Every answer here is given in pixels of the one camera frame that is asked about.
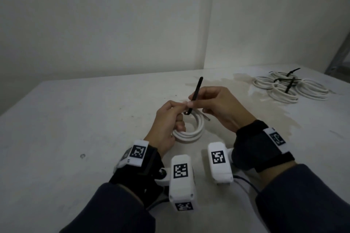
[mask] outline white cable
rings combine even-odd
[[[329,90],[322,84],[311,79],[302,79],[295,87],[301,96],[315,100],[327,100]]]
[[[192,141],[195,141],[202,136],[202,134],[204,132],[204,116],[197,109],[193,109],[191,114],[196,119],[197,129],[191,133],[178,132],[176,130],[173,130],[173,136],[175,136],[176,139],[178,139],[180,141],[184,141],[184,142],[192,142]]]
[[[280,83],[281,83],[282,85],[285,85],[285,86],[288,86],[288,85],[289,85],[289,83],[291,82],[290,79],[292,79],[293,77],[294,77],[295,79],[298,79],[298,77],[297,77],[296,75],[294,75],[294,74],[290,74],[289,77],[287,77],[287,73],[284,73],[284,72],[277,72],[277,71],[273,71],[273,72],[271,73],[271,76],[274,78],[274,80],[277,79],[277,78],[289,79],[289,80],[282,80],[282,81],[280,81]]]
[[[260,89],[272,89],[273,78],[264,76],[255,77],[253,85]]]
[[[272,89],[267,91],[267,94],[276,101],[283,103],[297,103],[298,95],[295,90],[290,88],[288,93],[285,93],[287,86],[278,82],[272,85]]]

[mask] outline dark sleeve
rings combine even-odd
[[[122,187],[104,183],[81,213],[60,232],[153,233],[155,219]]]
[[[270,182],[256,205],[272,233],[350,232],[350,205],[303,164]]]

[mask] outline white 3d-printed device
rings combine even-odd
[[[222,142],[210,143],[208,145],[211,175],[216,184],[231,183],[234,181],[230,165],[232,163],[231,153],[232,148],[227,149]]]
[[[169,200],[174,209],[178,212],[198,209],[190,156],[174,156],[171,168],[165,168],[165,171],[165,178],[156,179],[155,182],[160,186],[169,186]]]

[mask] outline table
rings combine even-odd
[[[297,104],[272,100],[250,84],[269,71],[296,64],[205,69],[61,81],[38,85],[0,117],[0,231],[57,232],[109,180],[126,148],[143,138],[156,110],[167,100],[186,100],[200,76],[202,85],[222,85],[259,119],[275,127],[332,190],[350,202],[350,84],[302,67],[297,75],[329,87],[328,101],[300,97]],[[187,126],[194,119],[185,116]],[[243,181],[212,183],[207,156],[210,142],[231,147],[235,134],[215,118],[203,136],[177,143],[165,166],[188,154],[195,172],[199,212],[175,213],[169,204],[151,211],[157,232],[267,232],[257,212],[256,193]],[[239,175],[259,186],[253,171]]]

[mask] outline hand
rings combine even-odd
[[[172,135],[174,129],[186,132],[182,115],[185,110],[187,110],[186,103],[169,100],[157,111],[151,130],[144,140],[158,149],[160,157],[175,144],[175,137]]]
[[[204,113],[215,116],[219,122],[232,132],[251,124],[256,118],[231,94],[221,86],[202,87],[197,100],[189,101],[190,108],[203,108]]]

